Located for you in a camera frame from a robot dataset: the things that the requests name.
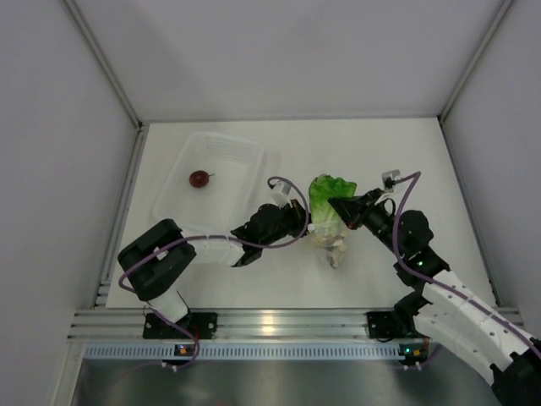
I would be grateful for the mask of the fake green lettuce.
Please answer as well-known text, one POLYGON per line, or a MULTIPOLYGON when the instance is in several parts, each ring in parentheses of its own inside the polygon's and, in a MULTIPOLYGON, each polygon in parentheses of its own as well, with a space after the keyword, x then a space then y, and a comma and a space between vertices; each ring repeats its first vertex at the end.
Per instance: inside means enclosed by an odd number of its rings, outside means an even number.
POLYGON ((321 174, 309 186, 309 204, 314 229, 335 225, 341 222, 336 210, 329 203, 330 198, 351 198, 358 185, 344 178, 321 174))

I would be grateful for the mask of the clear dotted zip bag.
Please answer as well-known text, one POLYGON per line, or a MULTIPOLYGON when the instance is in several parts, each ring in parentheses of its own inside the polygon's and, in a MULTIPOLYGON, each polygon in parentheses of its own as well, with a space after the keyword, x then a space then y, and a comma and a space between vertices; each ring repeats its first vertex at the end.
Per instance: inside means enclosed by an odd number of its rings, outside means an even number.
POLYGON ((317 229, 314 229, 312 221, 309 224, 309 236, 313 245, 317 248, 321 260, 326 261, 324 247, 330 245, 332 242, 337 241, 338 239, 343 240, 346 244, 347 234, 348 228, 343 222, 317 229))

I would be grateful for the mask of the fake red apple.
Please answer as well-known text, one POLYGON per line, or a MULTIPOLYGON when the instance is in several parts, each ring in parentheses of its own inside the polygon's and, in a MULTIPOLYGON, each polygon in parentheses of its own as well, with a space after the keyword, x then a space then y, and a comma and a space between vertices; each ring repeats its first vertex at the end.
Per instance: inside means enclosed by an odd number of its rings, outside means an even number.
POLYGON ((189 184, 196 189, 204 188, 214 176, 214 173, 208 173, 204 170, 197 170, 189 175, 189 184))

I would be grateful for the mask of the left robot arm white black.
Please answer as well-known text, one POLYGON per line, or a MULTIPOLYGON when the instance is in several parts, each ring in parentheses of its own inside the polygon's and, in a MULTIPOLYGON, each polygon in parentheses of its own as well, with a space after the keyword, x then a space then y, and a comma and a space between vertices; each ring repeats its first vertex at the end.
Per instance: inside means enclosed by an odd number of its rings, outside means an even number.
POLYGON ((171 337, 191 327, 190 309, 175 284, 192 265, 247 266, 264 250, 286 247, 306 235, 310 214, 298 200, 264 204, 242 226, 226 235, 180 228, 172 219, 158 222, 117 255, 123 269, 119 286, 162 316, 171 337))

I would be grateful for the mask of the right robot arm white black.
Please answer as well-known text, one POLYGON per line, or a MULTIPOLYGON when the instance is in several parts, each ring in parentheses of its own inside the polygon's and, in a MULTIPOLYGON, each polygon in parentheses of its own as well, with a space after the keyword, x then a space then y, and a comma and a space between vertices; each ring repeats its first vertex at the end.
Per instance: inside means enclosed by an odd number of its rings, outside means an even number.
POLYGON ((394 307, 396 329, 433 338, 483 377, 500 404, 538 405, 539 339, 484 303, 435 253, 421 211, 387 210, 386 200, 374 189, 329 203, 349 229, 368 229, 396 255, 396 273, 413 289, 394 307))

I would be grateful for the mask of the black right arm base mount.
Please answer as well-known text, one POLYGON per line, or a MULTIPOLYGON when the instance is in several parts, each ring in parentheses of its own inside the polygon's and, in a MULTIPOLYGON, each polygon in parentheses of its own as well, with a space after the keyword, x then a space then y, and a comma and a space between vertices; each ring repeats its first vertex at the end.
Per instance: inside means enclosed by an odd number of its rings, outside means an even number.
POLYGON ((366 314, 369 337, 382 343, 394 339, 421 338, 413 317, 429 302, 418 293, 399 300, 391 310, 373 310, 366 314))

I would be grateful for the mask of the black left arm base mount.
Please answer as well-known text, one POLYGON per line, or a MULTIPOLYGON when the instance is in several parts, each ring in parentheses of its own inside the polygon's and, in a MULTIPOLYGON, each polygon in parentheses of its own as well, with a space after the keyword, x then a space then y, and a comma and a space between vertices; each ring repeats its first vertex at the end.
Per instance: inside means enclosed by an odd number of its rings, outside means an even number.
MULTIPOLYGON (((195 338, 212 339, 217 329, 218 314, 216 312, 192 312, 185 319, 177 323, 195 338)), ((188 338, 177 328, 168 325, 155 313, 145 315, 143 338, 151 340, 183 339, 188 338)))

